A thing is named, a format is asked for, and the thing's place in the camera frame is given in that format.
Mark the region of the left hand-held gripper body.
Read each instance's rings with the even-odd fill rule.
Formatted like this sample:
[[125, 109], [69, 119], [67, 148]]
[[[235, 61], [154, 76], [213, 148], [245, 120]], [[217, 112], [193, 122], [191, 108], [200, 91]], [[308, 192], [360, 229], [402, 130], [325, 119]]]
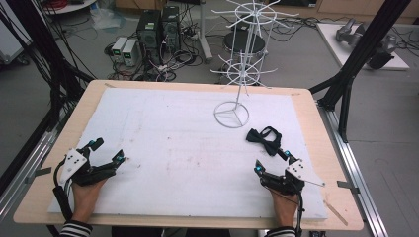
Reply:
[[79, 186], [85, 187], [106, 180], [116, 174], [117, 159], [113, 158], [111, 162], [92, 166], [90, 164], [90, 148], [71, 148], [64, 156], [64, 165], [59, 182], [64, 184], [72, 180]]

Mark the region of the white foam mat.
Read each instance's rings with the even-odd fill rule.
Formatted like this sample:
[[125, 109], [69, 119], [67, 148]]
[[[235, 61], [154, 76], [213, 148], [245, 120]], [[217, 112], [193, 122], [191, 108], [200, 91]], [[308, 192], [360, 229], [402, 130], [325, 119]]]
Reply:
[[126, 161], [101, 190], [101, 214], [250, 217], [273, 214], [272, 200], [254, 171], [261, 162], [281, 175], [288, 164], [249, 142], [250, 129], [270, 126], [281, 146], [310, 169], [312, 162], [293, 97], [265, 90], [241, 98], [246, 119], [238, 126], [230, 112], [233, 94], [152, 89], [105, 90], [79, 139], [103, 138], [92, 152], [102, 165], [122, 151]]

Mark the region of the white floor board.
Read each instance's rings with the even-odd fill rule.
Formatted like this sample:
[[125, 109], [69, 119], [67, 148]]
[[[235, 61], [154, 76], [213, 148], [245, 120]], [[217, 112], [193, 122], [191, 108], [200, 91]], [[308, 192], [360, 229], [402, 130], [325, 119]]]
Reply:
[[[343, 24], [317, 24], [317, 29], [340, 66], [347, 61], [349, 55], [352, 53], [352, 48], [346, 42], [335, 40], [336, 32], [342, 27]], [[409, 69], [409, 66], [396, 52], [393, 52], [391, 55], [393, 58], [382, 68], [382, 70], [403, 71]]]

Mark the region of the white round table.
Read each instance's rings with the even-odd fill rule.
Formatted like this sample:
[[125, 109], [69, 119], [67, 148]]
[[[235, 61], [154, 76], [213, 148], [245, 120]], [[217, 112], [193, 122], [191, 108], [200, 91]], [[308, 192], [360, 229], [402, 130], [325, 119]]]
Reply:
[[97, 0], [50, 0], [42, 7], [49, 15], [59, 15], [86, 9], [96, 3]]

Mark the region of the person's left hand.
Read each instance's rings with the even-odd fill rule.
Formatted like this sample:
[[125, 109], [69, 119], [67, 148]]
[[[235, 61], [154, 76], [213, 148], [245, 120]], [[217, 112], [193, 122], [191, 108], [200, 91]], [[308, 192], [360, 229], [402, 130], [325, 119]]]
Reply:
[[95, 209], [102, 186], [106, 180], [100, 181], [90, 186], [79, 186], [72, 184], [74, 211], [72, 220], [87, 223]]

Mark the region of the grey metal table clamp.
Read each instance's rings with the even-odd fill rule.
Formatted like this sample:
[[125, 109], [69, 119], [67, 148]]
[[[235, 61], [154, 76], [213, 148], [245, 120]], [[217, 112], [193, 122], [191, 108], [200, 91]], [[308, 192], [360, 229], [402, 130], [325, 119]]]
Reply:
[[348, 182], [338, 181], [337, 186], [339, 188], [350, 190], [353, 195], [356, 195], [360, 192], [360, 190], [357, 187], [353, 186], [351, 183]]
[[31, 184], [36, 177], [47, 175], [49, 173], [51, 173], [51, 167], [36, 170], [30, 176], [25, 178], [25, 184]]

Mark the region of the white bench power supply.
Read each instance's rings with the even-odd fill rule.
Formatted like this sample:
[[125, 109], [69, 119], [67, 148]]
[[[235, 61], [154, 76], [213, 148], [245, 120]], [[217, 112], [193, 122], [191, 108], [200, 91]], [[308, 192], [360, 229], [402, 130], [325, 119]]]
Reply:
[[136, 41], [129, 39], [123, 49], [123, 58], [126, 66], [135, 66], [138, 54], [136, 48]]
[[127, 37], [119, 37], [111, 48], [113, 59], [116, 63], [123, 63], [123, 49], [126, 45]]

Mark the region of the black metal frame stand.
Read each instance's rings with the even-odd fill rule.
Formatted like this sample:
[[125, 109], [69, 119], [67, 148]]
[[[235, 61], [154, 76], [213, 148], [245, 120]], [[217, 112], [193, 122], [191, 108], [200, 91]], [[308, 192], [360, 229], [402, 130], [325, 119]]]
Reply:
[[6, 14], [0, 4], [0, 21], [23, 47], [35, 64], [50, 90], [50, 110], [47, 113], [48, 126], [60, 123], [60, 113], [71, 113], [81, 99], [87, 84], [96, 79], [92, 73], [80, 70], [76, 62], [70, 63], [58, 47], [53, 32], [63, 40], [72, 58], [80, 58], [69, 46], [60, 25], [48, 22], [39, 0], [5, 0], [15, 14], [21, 28]]
[[311, 94], [327, 89], [325, 96], [318, 100], [318, 104], [326, 111], [334, 111], [336, 103], [342, 100], [338, 134], [345, 143], [348, 142], [347, 122], [352, 84], [357, 74], [372, 56], [378, 43], [395, 24], [410, 2], [411, 0], [384, 0], [360, 42], [355, 46], [337, 74], [309, 89]]

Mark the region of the black round stool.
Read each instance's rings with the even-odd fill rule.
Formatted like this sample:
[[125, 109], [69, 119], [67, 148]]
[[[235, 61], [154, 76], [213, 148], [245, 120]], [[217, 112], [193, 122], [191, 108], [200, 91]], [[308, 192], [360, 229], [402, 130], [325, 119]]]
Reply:
[[227, 34], [223, 39], [223, 45], [234, 52], [245, 52], [248, 49], [249, 53], [258, 53], [265, 48], [266, 44], [258, 35], [248, 36], [247, 32], [238, 31]]

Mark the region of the thin wooden stick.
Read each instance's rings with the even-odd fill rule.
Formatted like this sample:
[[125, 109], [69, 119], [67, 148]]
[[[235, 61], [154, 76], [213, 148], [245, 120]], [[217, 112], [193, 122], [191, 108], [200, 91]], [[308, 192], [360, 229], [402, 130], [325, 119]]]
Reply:
[[348, 226], [348, 221], [344, 218], [344, 216], [327, 200], [323, 201], [324, 204], [328, 207], [328, 209], [345, 225]]

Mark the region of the aluminium rail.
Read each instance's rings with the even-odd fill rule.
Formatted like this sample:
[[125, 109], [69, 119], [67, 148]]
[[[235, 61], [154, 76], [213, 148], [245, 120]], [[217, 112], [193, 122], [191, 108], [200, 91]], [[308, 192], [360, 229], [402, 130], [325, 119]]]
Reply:
[[50, 152], [71, 112], [61, 111], [57, 121], [52, 121], [48, 111], [40, 124], [23, 145], [11, 164], [0, 176], [0, 223], [9, 215], [13, 205], [30, 184], [25, 178], [42, 169], [42, 163]]
[[332, 143], [337, 147], [338, 158], [349, 180], [350, 190], [361, 209], [363, 221], [373, 237], [389, 237], [352, 148], [338, 132], [339, 120], [336, 113], [328, 112], [320, 106], [318, 110], [330, 133]]

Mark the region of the person's right hand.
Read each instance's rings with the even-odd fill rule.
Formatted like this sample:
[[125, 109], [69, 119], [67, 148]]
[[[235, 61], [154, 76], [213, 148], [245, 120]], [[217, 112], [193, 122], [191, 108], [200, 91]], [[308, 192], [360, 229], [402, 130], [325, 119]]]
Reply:
[[285, 196], [274, 190], [270, 190], [270, 193], [278, 226], [292, 227], [294, 215], [298, 208], [298, 196]]

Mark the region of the grey stand leg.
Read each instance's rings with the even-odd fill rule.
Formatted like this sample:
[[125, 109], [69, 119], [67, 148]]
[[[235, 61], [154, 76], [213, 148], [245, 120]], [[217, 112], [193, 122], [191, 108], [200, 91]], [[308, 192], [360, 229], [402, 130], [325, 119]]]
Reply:
[[206, 39], [206, 0], [199, 0], [200, 3], [200, 31], [199, 31], [199, 41], [201, 48], [205, 57], [205, 63], [210, 63], [212, 61], [212, 53], [210, 51], [210, 46]]

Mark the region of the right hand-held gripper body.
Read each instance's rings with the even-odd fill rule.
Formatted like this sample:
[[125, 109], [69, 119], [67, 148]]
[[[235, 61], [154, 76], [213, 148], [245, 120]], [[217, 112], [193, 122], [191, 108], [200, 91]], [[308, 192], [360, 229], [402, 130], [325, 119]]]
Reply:
[[293, 196], [300, 194], [306, 182], [319, 187], [325, 186], [325, 183], [314, 172], [313, 168], [301, 159], [291, 162], [281, 176], [267, 172], [265, 167], [260, 165], [261, 185], [282, 195]]

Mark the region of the black bow tie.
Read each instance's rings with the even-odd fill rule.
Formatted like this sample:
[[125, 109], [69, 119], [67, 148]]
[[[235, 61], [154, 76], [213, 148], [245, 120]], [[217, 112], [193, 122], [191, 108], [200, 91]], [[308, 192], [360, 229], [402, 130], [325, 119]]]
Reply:
[[[273, 140], [268, 140], [267, 137], [274, 134]], [[273, 127], [267, 126], [262, 131], [258, 132], [256, 129], [251, 128], [247, 135], [246, 140], [253, 143], [260, 143], [264, 146], [266, 152], [270, 156], [274, 156], [281, 148], [282, 135]]]

